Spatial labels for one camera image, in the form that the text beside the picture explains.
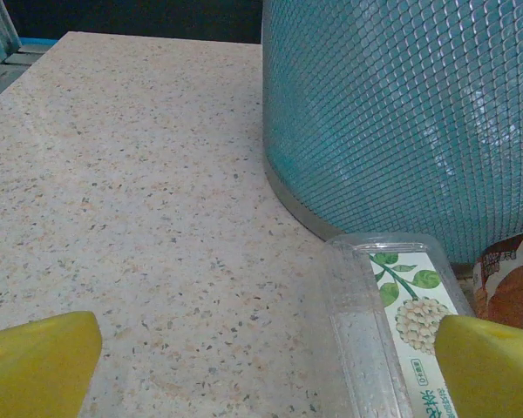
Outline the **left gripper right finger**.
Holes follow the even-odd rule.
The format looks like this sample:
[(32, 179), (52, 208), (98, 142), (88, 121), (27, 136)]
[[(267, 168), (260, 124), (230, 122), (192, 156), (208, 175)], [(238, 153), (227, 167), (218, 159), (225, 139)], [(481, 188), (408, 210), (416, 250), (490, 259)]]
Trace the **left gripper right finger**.
[(523, 330), (444, 317), (435, 354), (458, 418), (523, 418)]

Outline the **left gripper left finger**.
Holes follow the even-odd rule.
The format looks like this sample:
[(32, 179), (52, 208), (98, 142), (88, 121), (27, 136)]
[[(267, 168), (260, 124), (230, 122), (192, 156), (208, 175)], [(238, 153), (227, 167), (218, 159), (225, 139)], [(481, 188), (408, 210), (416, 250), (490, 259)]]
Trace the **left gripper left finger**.
[(102, 349), (94, 313), (0, 331), (0, 418), (77, 418)]

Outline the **brown coffee drink bottle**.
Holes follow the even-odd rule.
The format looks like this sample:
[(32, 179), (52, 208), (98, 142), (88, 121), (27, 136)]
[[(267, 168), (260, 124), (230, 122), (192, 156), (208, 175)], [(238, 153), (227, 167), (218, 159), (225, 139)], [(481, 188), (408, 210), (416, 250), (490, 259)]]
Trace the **brown coffee drink bottle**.
[(473, 268), (476, 315), (523, 329), (523, 233), (489, 246)]

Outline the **clear bottle green flower label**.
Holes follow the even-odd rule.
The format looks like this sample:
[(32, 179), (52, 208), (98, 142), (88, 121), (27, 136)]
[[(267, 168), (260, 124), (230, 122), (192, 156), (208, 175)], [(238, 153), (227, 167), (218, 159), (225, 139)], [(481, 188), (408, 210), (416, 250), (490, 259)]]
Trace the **clear bottle green flower label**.
[(434, 342), (444, 317), (472, 309), (441, 245), (353, 233), (324, 256), (314, 353), (325, 418), (458, 418)]

